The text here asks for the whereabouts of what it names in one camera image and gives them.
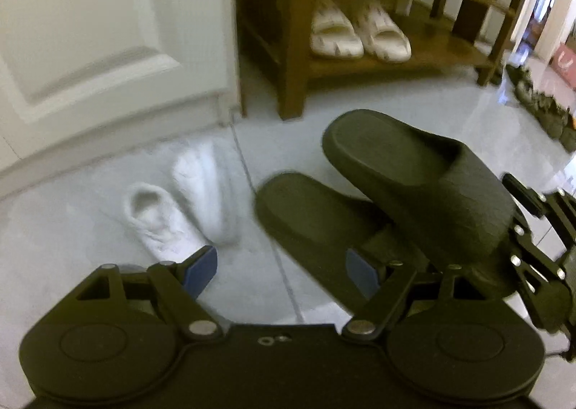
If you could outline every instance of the brown wooden furniture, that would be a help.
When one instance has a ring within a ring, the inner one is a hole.
[[[278,113],[283,119],[302,115],[307,83],[316,78],[463,64],[481,67],[478,84],[485,86],[502,58],[523,0],[512,0],[509,6],[498,0],[463,0],[451,31],[435,20],[442,17],[446,0],[434,0],[427,22],[393,14],[412,46],[412,57],[405,63],[385,63],[371,56],[360,60],[313,56],[309,35],[315,1],[237,0],[241,41],[260,58],[264,71],[277,83]],[[505,20],[486,56],[474,41],[490,7],[501,11]]]

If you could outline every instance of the wooden shoe rack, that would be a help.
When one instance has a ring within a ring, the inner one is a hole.
[[[434,0],[430,19],[392,17],[410,39],[412,57],[404,63],[386,63],[371,56],[358,60],[313,56],[310,24],[316,0],[237,0],[241,46],[261,63],[278,86],[278,114],[283,119],[302,115],[309,80],[399,69],[475,65],[482,68],[478,84],[485,86],[502,58],[523,0],[509,6],[498,0],[463,0],[451,30],[440,25],[446,0]],[[474,46],[490,7],[505,15],[488,56]]]

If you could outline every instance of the tile floor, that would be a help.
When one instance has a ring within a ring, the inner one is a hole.
[[[197,138],[218,136],[235,149],[242,237],[220,250],[215,280],[201,295],[219,314],[245,323],[314,323],[348,319],[255,221],[254,187],[272,174],[298,170],[349,194],[359,194],[324,158],[320,138],[341,113],[371,108],[409,124],[464,141],[500,175],[515,174],[539,191],[574,193],[576,163],[517,105],[509,83],[478,88],[470,69],[406,74],[340,83],[311,92],[305,117],[281,122],[275,92],[248,62],[242,69],[249,117],[159,142],[48,180],[0,201],[0,405],[15,409],[31,395],[17,358],[24,332],[71,287],[106,262],[148,265],[152,257],[123,222],[122,194],[144,181],[174,192],[170,167]],[[545,221],[531,219],[534,241],[551,256],[562,246]],[[566,344],[546,336],[549,350]],[[546,409],[576,405],[576,365],[550,359],[534,398]]]

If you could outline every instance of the white cabinet door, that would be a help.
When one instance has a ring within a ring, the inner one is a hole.
[[[0,134],[27,157],[137,112],[225,89],[223,5],[0,0]]]

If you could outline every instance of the baseboard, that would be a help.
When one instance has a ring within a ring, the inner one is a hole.
[[[134,147],[227,124],[231,113],[224,107],[229,102],[228,96],[205,96],[90,131],[21,160],[0,173],[0,197]]]

